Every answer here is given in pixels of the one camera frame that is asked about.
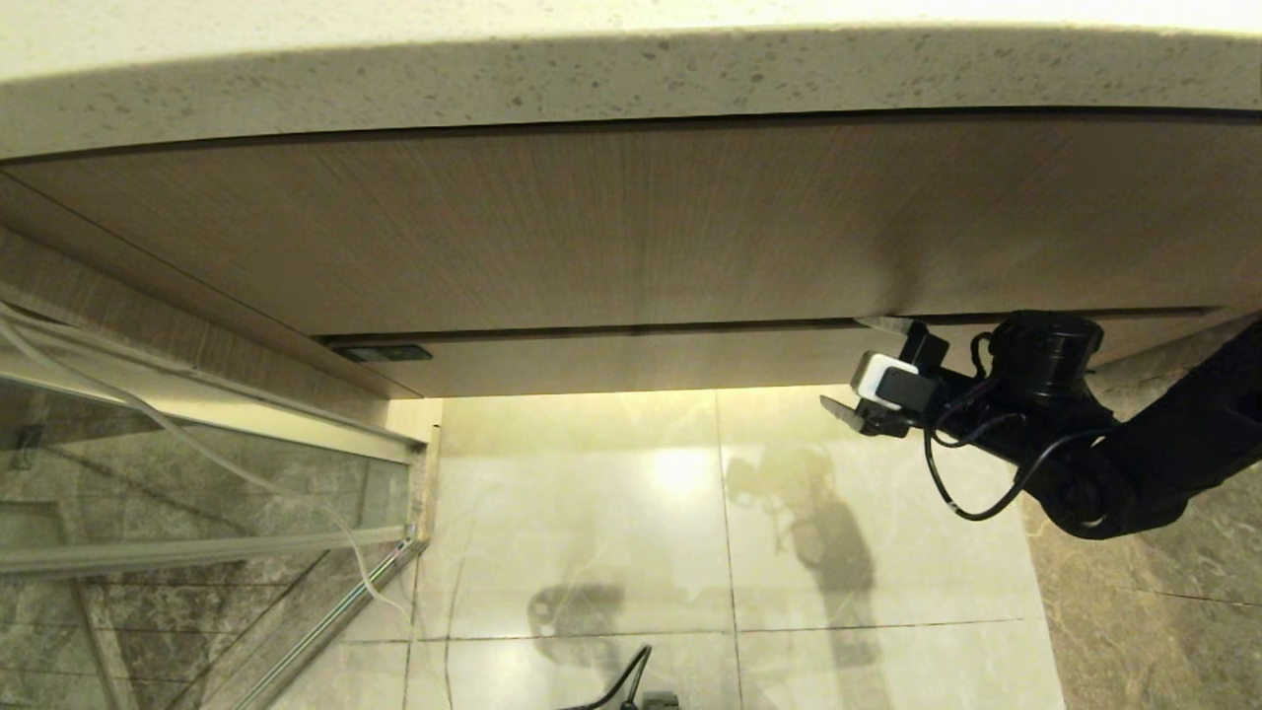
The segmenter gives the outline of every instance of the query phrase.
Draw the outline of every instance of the floor tile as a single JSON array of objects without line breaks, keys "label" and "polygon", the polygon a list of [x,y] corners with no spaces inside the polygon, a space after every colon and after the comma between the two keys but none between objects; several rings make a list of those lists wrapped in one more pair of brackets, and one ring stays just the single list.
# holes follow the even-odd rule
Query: floor tile
[{"label": "floor tile", "polygon": [[131,686],[131,694],[135,697],[136,707],[139,710],[145,710],[148,707],[167,709],[175,701],[180,694],[189,691],[192,684],[187,682],[170,682],[170,681],[122,681]]},{"label": "floor tile", "polygon": [[0,707],[107,707],[96,675],[0,670]]},{"label": "floor tile", "polygon": [[193,681],[240,637],[236,633],[114,632],[126,677]]},{"label": "floor tile", "polygon": [[[1041,617],[1018,507],[984,523],[958,518],[919,440],[859,436],[820,395],[853,400],[847,387],[718,393],[737,627]],[[965,509],[1011,484],[1012,467],[977,450],[938,462]]]},{"label": "floor tile", "polygon": [[0,668],[95,673],[92,639],[77,626],[0,624]]},{"label": "floor tile", "polygon": [[403,707],[406,643],[334,643],[324,649],[271,710]]},{"label": "floor tile", "polygon": [[1044,575],[1071,710],[1217,710],[1262,702],[1262,607],[1114,589],[1080,569]]},{"label": "floor tile", "polygon": [[193,567],[160,567],[86,578],[90,584],[125,585],[283,585],[294,584],[324,552],[275,555]]},{"label": "floor tile", "polygon": [[453,400],[443,416],[424,637],[732,628],[712,392]]},{"label": "floor tile", "polygon": [[390,584],[381,590],[386,599],[400,604],[408,610],[408,619],[389,604],[374,599],[369,607],[351,622],[338,636],[342,642],[366,641],[409,641],[408,623],[411,618],[414,589],[416,585],[416,561],[409,564]]},{"label": "floor tile", "polygon": [[66,580],[0,580],[0,624],[73,627],[82,614]]},{"label": "floor tile", "polygon": [[740,634],[745,710],[1064,707],[1041,620]]},{"label": "floor tile", "polygon": [[1040,574],[1064,567],[1116,589],[1262,604],[1262,464],[1199,494],[1175,523],[1113,540],[1071,537],[1026,508]]},{"label": "floor tile", "polygon": [[683,707],[740,707],[732,637],[705,633],[454,641],[449,648],[443,642],[418,643],[409,668],[408,709],[568,707],[592,702],[645,643],[652,644],[652,655],[640,684],[641,696],[645,691],[669,690],[679,696]]},{"label": "floor tile", "polygon": [[242,632],[284,593],[280,585],[82,585],[98,629]]}]

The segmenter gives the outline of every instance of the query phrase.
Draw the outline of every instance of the gray marble tile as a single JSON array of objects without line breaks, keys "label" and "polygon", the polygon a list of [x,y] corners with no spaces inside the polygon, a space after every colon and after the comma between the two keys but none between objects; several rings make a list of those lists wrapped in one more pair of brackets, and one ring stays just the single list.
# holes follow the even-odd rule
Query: gray marble tile
[{"label": "gray marble tile", "polygon": [[127,665],[119,647],[117,632],[112,629],[91,629],[96,653],[101,660],[105,682],[119,700],[119,710],[136,710],[134,691],[127,678]]},{"label": "gray marble tile", "polygon": [[273,710],[403,707],[408,644],[333,644],[271,705]]},{"label": "gray marble tile", "polygon": [[673,691],[689,709],[741,706],[733,637],[699,633],[453,641],[449,648],[443,642],[422,642],[413,648],[408,668],[408,710],[591,702],[645,643],[652,646],[652,656],[641,692]]},{"label": "gray marble tile", "polygon": [[231,633],[247,628],[284,586],[85,585],[95,628]]},{"label": "gray marble tile", "polygon": [[[381,560],[392,545],[363,550],[369,560]],[[178,707],[233,707],[294,644],[323,619],[358,583],[353,556],[347,550],[326,554],[266,614],[259,618],[199,681],[197,702],[182,699]]]},{"label": "gray marble tile", "polygon": [[97,676],[0,670],[0,707],[109,707]]},{"label": "gray marble tile", "polygon": [[97,402],[69,395],[44,393],[47,399],[44,421],[136,419],[135,410],[107,402]]},{"label": "gray marble tile", "polygon": [[218,658],[239,634],[115,632],[127,677],[144,681],[192,681]]},{"label": "gray marble tile", "polygon": [[47,428],[40,446],[27,454],[28,467],[0,472],[0,496],[6,501],[58,501],[67,496],[96,496],[110,489],[97,486],[109,480],[111,472],[96,470],[90,459],[63,455],[58,445],[48,443]]},{"label": "gray marble tile", "polygon": [[16,623],[78,626],[78,604],[69,583],[0,580],[0,624]]},{"label": "gray marble tile", "polygon": [[1070,710],[1253,707],[1262,607],[1118,590],[1079,570],[1044,573]]},{"label": "gray marble tile", "polygon": [[88,673],[97,672],[87,631],[80,627],[0,624],[0,668]]},{"label": "gray marble tile", "polygon": [[21,455],[18,453],[20,440],[19,428],[0,426],[0,496],[9,487],[9,473],[14,469],[14,462]]},{"label": "gray marble tile", "polygon": [[88,584],[126,585],[289,585],[312,567],[323,552],[276,555],[193,567],[165,567],[87,578]]},{"label": "gray marble tile", "polygon": [[410,506],[408,467],[392,462],[371,462],[363,478],[360,525],[384,527],[406,521]]},{"label": "gray marble tile", "polygon": [[0,549],[57,547],[64,530],[57,506],[0,498]]},{"label": "gray marble tile", "polygon": [[241,454],[240,463],[251,472],[303,493],[358,492],[371,463],[362,457],[264,438],[249,438]]},{"label": "gray marble tile", "polygon": [[122,540],[126,498],[85,496],[58,503],[69,545],[102,545]]},{"label": "gray marble tile", "polygon": [[168,681],[130,681],[138,710],[164,710],[170,707],[193,684]]},{"label": "gray marble tile", "polygon": [[746,710],[1064,707],[1041,620],[741,633],[740,652]]},{"label": "gray marble tile", "polygon": [[[240,460],[246,435],[204,426],[187,428],[232,460]],[[249,484],[158,429],[148,417],[68,420],[45,430],[42,463],[78,482],[81,496],[169,497],[183,492],[245,493]]]},{"label": "gray marble tile", "polygon": [[1123,590],[1262,604],[1262,465],[1193,499],[1174,525],[1123,538],[1090,542],[1029,516],[1040,573],[1089,576]]},{"label": "gray marble tile", "polygon": [[194,493],[168,498],[131,496],[124,499],[122,540],[212,540],[336,532],[338,528],[333,522],[312,503],[332,508],[347,525],[358,527],[360,496],[361,492],[314,494],[303,501],[266,493],[236,497]]},{"label": "gray marble tile", "polygon": [[0,430],[33,424],[32,405],[44,396],[43,391],[15,382],[0,382]]}]

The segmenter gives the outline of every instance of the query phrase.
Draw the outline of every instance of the black mechanical arm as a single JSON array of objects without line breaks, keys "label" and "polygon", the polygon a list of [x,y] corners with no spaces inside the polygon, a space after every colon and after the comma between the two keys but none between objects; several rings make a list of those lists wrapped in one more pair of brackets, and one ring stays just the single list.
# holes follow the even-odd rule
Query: black mechanical arm
[{"label": "black mechanical arm", "polygon": [[[822,404],[867,436],[921,430],[934,486],[963,518],[984,521],[1026,492],[1065,532],[1117,537],[1172,523],[1191,497],[1262,459],[1262,320],[1126,424],[1087,386],[1104,330],[1085,318],[1012,313],[973,338],[973,376],[941,367],[948,343],[923,322],[863,322],[904,334],[902,351],[896,359],[864,354],[851,383],[854,410],[827,397]],[[938,475],[935,444],[973,445],[1016,464],[1011,489],[987,511],[962,509]]]}]

